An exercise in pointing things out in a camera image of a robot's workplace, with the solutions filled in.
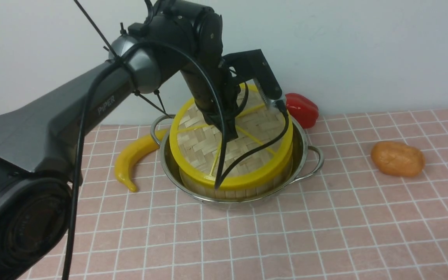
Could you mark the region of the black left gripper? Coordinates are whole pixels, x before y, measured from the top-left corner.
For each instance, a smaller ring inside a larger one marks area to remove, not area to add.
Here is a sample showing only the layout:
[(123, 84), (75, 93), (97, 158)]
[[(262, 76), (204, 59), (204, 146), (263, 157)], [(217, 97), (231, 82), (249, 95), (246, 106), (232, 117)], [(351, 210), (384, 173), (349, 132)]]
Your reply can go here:
[(238, 115), (239, 109), (238, 94), (241, 92), (240, 86), (233, 78), (224, 59), (200, 58), (198, 62), (214, 85), (217, 97), (223, 107), (224, 122), (222, 122), (219, 116), (218, 106), (212, 89), (204, 75), (201, 74), (201, 71), (194, 63), (185, 60), (180, 71), (194, 98), (195, 105), (203, 114), (207, 124), (213, 125), (218, 129), (221, 129), (223, 126), (227, 129), (234, 129), (235, 117)]

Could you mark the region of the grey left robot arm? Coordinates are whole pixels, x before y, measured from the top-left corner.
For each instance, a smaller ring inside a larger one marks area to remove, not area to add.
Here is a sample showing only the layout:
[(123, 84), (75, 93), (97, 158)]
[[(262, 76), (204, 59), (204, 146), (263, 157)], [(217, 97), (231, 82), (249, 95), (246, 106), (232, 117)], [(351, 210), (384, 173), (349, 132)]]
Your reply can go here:
[(184, 0), (147, 1), (148, 17), (111, 44), (108, 59), (0, 115), (0, 280), (16, 280), (68, 234), (68, 278), (82, 154), (92, 131), (130, 94), (181, 72), (204, 120), (236, 138), (236, 85), (222, 67), (222, 16)]

